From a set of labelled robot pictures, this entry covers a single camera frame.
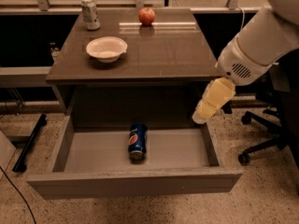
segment floor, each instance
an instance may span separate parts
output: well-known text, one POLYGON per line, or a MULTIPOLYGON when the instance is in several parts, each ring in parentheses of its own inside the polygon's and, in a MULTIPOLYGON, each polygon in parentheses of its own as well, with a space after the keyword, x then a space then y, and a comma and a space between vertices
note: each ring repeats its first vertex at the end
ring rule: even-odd
MULTIPOLYGON (((262 113, 261 108, 251 110, 262 113)), ((211 125, 225 166, 240 168, 237 155, 241 150, 271 135, 256 122, 243 126, 240 119, 245 109, 233 111, 233 115, 219 111, 211 125)), ((60 113, 47 114, 48 124, 27 157, 25 173, 11 171, 20 149, 7 168, 8 176, 31 206, 36 223, 299 223, 299 172, 288 148, 279 151, 272 147, 252 155, 229 193, 45 201, 26 179, 46 169, 63 117, 60 113)), ((5 115, 0 119, 0 130, 5 135, 29 135, 38 118, 38 114, 5 115)), ((0 223, 34 223, 5 177, 0 180, 0 223)))

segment red apple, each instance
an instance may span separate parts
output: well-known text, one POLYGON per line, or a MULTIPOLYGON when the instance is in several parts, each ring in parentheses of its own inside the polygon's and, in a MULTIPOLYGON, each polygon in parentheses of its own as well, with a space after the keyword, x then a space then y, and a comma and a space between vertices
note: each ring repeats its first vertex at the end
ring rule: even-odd
POLYGON ((156 14, 153 9, 143 7, 138 13, 138 18, 143 25, 150 26, 154 22, 156 14))

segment bowl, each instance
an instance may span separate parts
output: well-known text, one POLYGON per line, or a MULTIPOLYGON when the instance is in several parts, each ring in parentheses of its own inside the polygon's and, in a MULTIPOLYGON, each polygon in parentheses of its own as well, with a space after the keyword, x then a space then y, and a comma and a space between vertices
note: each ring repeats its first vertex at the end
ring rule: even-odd
POLYGON ((113 63, 126 52, 128 45, 120 38, 107 36, 94 39, 87 47, 86 52, 101 63, 113 63))

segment office chair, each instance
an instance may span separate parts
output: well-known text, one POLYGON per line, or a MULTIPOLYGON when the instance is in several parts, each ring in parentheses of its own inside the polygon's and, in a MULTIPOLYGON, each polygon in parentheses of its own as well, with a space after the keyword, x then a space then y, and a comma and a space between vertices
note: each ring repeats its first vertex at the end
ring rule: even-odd
POLYGON ((277 109, 277 111, 265 109, 264 113, 279 118, 280 125, 249 111, 242 117, 243 124, 248 125, 254 119, 267 127, 268 132, 276 133, 278 136, 243 150, 238 156, 242 165, 249 164, 250 153, 273 146, 279 149, 289 146, 299 168, 299 82, 298 73, 294 73, 294 69, 298 70, 299 64, 297 67, 290 65, 282 68, 282 66, 274 66, 270 69, 269 79, 265 82, 264 88, 256 94, 256 99, 267 102, 277 109))

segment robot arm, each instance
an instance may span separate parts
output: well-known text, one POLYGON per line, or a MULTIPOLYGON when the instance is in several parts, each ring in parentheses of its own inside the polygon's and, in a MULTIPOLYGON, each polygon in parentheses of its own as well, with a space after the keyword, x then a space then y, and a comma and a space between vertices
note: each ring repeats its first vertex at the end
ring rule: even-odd
POLYGON ((197 123, 210 119, 235 95, 235 86, 249 85, 273 63, 299 48, 299 0, 269 0, 224 48, 217 70, 192 116, 197 123))

